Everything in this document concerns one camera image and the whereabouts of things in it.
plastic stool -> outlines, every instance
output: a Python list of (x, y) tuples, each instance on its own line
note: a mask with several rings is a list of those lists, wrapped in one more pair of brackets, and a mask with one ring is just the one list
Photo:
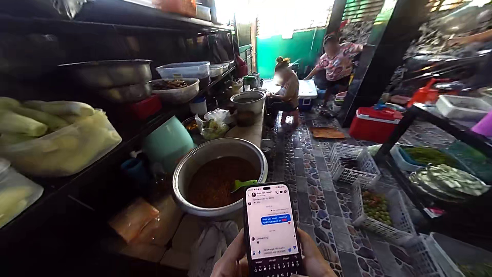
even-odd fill
[(299, 124), (299, 107), (297, 107), (293, 111), (283, 111), (282, 120), (280, 121), (281, 124), (285, 124), (285, 119), (287, 118), (287, 116), (294, 117), (294, 120), (292, 122), (295, 124), (295, 126), (297, 126)]

blue chat bubble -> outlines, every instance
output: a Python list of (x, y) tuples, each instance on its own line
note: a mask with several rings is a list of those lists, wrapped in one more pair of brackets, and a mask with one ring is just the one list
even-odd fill
[(261, 218), (261, 225), (275, 224), (290, 221), (289, 214), (280, 214), (272, 216), (263, 216)]

brown sauce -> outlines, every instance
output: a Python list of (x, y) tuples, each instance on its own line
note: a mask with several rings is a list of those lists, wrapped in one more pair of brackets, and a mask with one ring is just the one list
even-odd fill
[(202, 165), (191, 179), (187, 200), (203, 208), (227, 206), (243, 198), (244, 188), (231, 193), (234, 181), (258, 179), (260, 173), (247, 160), (222, 157)]

tiled floor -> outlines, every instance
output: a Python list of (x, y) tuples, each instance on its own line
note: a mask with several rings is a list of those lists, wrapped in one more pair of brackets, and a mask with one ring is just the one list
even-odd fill
[[(293, 193), (298, 224), (316, 241), (338, 277), (414, 276), (411, 260), (402, 247), (351, 224), (349, 185), (333, 182), (328, 155), (334, 142), (368, 146), (370, 141), (350, 138), (335, 119), (318, 115), (319, 108), (301, 113), (294, 131), (279, 123), (267, 133), (275, 143), (269, 181), (285, 181)], [(333, 126), (345, 133), (344, 139), (315, 139), (309, 127)], [(417, 122), (400, 140), (413, 145), (442, 146), (454, 138), (426, 122)], [(393, 179), (381, 169), (385, 183)]]

green wall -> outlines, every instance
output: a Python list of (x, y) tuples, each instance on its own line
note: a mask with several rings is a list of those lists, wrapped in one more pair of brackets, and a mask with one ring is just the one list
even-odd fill
[(314, 37), (311, 49), (314, 29), (293, 33), (292, 38), (283, 39), (281, 35), (270, 38), (256, 38), (256, 58), (258, 72), (262, 78), (273, 78), (275, 59), (279, 56), (290, 58), (291, 62), (299, 59), (299, 70), (304, 71), (305, 66), (314, 66), (319, 58), (318, 53), (322, 47), (325, 29), (318, 29)]

